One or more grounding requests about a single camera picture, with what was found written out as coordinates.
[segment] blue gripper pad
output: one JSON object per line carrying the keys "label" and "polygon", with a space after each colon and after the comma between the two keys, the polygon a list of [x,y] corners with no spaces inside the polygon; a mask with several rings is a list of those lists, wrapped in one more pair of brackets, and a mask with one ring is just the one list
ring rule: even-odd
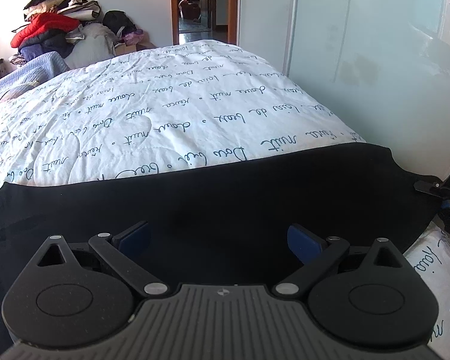
{"label": "blue gripper pad", "polygon": [[318,257],[327,247],[327,242],[317,237],[311,231],[294,223],[287,232],[288,249],[303,263],[306,264]]}
{"label": "blue gripper pad", "polygon": [[151,233],[147,222],[139,222],[116,236],[118,240],[113,242],[120,253],[130,259],[134,259],[142,254],[150,245]]}

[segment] wooden door frame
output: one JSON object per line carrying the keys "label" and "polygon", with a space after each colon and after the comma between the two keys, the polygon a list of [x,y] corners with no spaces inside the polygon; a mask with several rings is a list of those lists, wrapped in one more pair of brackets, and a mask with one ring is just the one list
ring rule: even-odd
{"label": "wooden door frame", "polygon": [[[216,10],[216,0],[213,0],[212,9]],[[238,4],[239,0],[228,0],[228,43],[236,44],[237,24],[238,24]],[[172,38],[173,44],[179,44],[179,7],[176,0],[171,0],[172,12]],[[212,28],[216,27],[216,12],[212,15]]]}

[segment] sliding wardrobe door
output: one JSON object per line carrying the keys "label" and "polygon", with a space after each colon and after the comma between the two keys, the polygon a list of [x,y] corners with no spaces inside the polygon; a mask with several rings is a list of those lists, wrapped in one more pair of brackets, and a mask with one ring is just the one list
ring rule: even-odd
{"label": "sliding wardrobe door", "polygon": [[289,76],[403,168],[450,165],[450,0],[296,0]]}

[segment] red jacket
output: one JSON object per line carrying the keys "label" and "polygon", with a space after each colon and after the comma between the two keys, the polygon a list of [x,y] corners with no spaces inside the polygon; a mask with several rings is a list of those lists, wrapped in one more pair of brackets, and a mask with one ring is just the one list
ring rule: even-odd
{"label": "red jacket", "polygon": [[40,35],[47,30],[51,30],[52,28],[70,32],[75,30],[79,24],[79,20],[72,19],[71,17],[56,13],[42,13],[34,18],[26,28],[20,32],[17,32],[10,42],[10,45],[13,48],[18,48],[24,40]]}

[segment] ridged gray surface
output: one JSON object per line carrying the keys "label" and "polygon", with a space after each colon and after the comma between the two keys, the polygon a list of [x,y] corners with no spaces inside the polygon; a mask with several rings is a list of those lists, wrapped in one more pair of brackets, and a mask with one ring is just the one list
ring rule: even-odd
{"label": "ridged gray surface", "polygon": [[333,341],[303,307],[262,286],[183,285],[148,300],[121,332],[82,349],[51,351],[23,343],[3,360],[438,360],[426,346],[397,354],[366,353]]}

